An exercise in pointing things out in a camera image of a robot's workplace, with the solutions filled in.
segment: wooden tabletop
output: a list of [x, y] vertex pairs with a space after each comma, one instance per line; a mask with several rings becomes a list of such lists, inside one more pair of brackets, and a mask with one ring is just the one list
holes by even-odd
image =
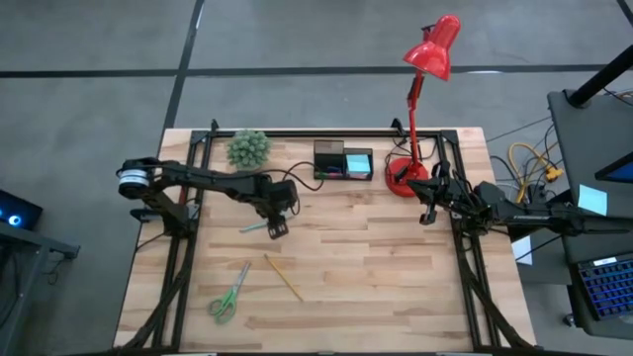
[[[455, 130], [468, 179], [473, 185], [494, 182], [482, 129]], [[168, 130], [160, 159], [184, 163], [190, 132]], [[422, 226], [418, 219], [425, 206], [417, 198], [400, 198], [388, 190], [383, 172], [384, 158], [394, 147], [390, 138], [342, 139], [346, 147], [374, 149], [373, 181], [326, 181], [318, 192], [297, 184], [301, 213], [289, 220], [290, 233], [277, 240], [271, 240], [266, 229], [238, 231], [261, 222], [249, 205], [222, 194], [205, 194], [181, 351], [471, 349], [447, 213], [438, 211], [435, 224]], [[287, 169], [302, 160], [313, 161], [313, 140], [273, 138], [264, 168]], [[227, 142], [214, 139], [210, 169], [234, 170], [227, 164]], [[432, 146], [431, 140], [425, 140], [423, 154], [430, 153]], [[424, 166], [430, 171], [437, 160], [435, 153]], [[293, 172], [308, 184], [317, 184], [311, 167]], [[168, 194], [175, 199], [178, 191], [171, 188]], [[160, 232], [161, 222], [147, 223], [139, 243]], [[129, 340], [155, 307], [168, 245], [169, 238], [161, 237], [136, 254], [116, 345]], [[482, 238], [482, 248], [495, 303], [519, 334], [534, 343], [509, 239], [490, 233]], [[264, 253], [296, 286], [304, 302], [266, 262]], [[207, 314], [207, 304], [227, 291], [246, 262], [252, 265], [239, 291], [235, 316], [216, 325]], [[487, 340], [483, 311], [477, 304]], [[170, 325], [166, 332], [171, 334]]]

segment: small plant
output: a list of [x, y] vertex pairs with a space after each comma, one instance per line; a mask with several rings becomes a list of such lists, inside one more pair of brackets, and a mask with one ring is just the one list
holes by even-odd
[[238, 170], [259, 168], [268, 160], [270, 139], [263, 132], [243, 130], [228, 144], [228, 162]]

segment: backlit keyboard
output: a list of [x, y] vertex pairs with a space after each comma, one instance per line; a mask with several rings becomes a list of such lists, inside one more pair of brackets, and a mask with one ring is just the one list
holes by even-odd
[[578, 264], [596, 320], [633, 313], [633, 253]]

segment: green scissors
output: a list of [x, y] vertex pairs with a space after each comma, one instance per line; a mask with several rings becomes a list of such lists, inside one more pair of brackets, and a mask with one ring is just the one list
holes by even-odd
[[207, 311], [215, 317], [216, 324], [224, 324], [225, 322], [231, 320], [235, 315], [235, 299], [237, 298], [239, 287], [241, 287], [242, 282], [244, 282], [244, 278], [246, 278], [248, 267], [250, 267], [250, 262], [247, 262], [244, 268], [242, 268], [239, 278], [237, 278], [237, 282], [228, 289], [228, 292], [226, 292], [224, 297], [218, 298], [209, 303]]

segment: yellow pencil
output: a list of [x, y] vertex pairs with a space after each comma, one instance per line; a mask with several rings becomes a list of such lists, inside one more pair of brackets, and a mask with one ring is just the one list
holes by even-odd
[[284, 280], [284, 282], [286, 282], [286, 285], [291, 289], [291, 291], [293, 291], [293, 293], [295, 294], [295, 296], [297, 296], [297, 298], [299, 298], [300, 301], [304, 301], [303, 298], [301, 298], [301, 296], [299, 295], [299, 292], [297, 292], [297, 290], [295, 289], [295, 287], [293, 287], [292, 284], [290, 284], [290, 282], [286, 279], [286, 277], [284, 276], [283, 273], [281, 273], [281, 271], [279, 270], [279, 268], [277, 268], [277, 266], [275, 266], [275, 264], [273, 263], [273, 261], [270, 260], [270, 258], [268, 258], [268, 255], [266, 253], [264, 253], [264, 257], [266, 257], [266, 261], [268, 261], [268, 263], [270, 263], [271, 266], [273, 266], [273, 268], [275, 269], [275, 271], [277, 271], [277, 273], [279, 274], [279, 277], [281, 277], [281, 279]]

